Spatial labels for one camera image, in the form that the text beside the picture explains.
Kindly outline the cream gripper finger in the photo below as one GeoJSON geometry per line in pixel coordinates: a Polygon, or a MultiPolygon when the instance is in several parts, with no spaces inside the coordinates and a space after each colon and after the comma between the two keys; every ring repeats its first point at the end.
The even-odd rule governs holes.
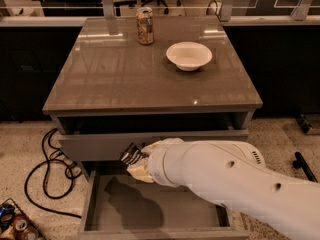
{"type": "Polygon", "coordinates": [[[159,146],[162,145],[172,145],[172,144],[176,144],[176,143],[182,143],[183,140],[180,138],[166,138],[164,140],[159,140],[156,141],[154,143],[151,143],[145,147],[142,148],[142,152],[143,153],[152,153],[153,150],[159,146]]]}
{"type": "Polygon", "coordinates": [[[153,183],[154,180],[148,171],[148,160],[141,159],[133,165],[129,165],[127,167],[127,171],[129,174],[135,178],[136,180],[146,182],[146,183],[153,183]]]}

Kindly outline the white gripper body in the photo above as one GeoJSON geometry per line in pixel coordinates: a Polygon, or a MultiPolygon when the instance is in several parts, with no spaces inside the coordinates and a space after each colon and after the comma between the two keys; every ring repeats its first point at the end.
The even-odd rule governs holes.
{"type": "Polygon", "coordinates": [[[167,169],[175,162],[182,154],[185,144],[176,143],[172,145],[162,145],[148,154],[148,171],[152,179],[159,185],[169,187],[179,187],[172,177],[167,175],[167,169]]]}

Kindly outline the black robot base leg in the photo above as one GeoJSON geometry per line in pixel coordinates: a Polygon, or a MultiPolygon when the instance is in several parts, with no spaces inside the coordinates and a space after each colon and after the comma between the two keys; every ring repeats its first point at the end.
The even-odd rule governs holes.
{"type": "Polygon", "coordinates": [[[294,153],[295,160],[292,162],[292,165],[295,169],[302,169],[307,179],[312,182],[317,182],[317,179],[304,159],[303,155],[300,152],[294,153]]]}

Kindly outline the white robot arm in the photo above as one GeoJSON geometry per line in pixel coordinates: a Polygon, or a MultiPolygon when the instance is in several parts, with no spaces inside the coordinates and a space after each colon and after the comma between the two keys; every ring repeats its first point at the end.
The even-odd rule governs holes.
{"type": "Polygon", "coordinates": [[[202,199],[254,217],[291,240],[320,240],[320,184],[264,166],[259,150],[240,141],[158,141],[122,155],[136,179],[186,186],[202,199]]]}

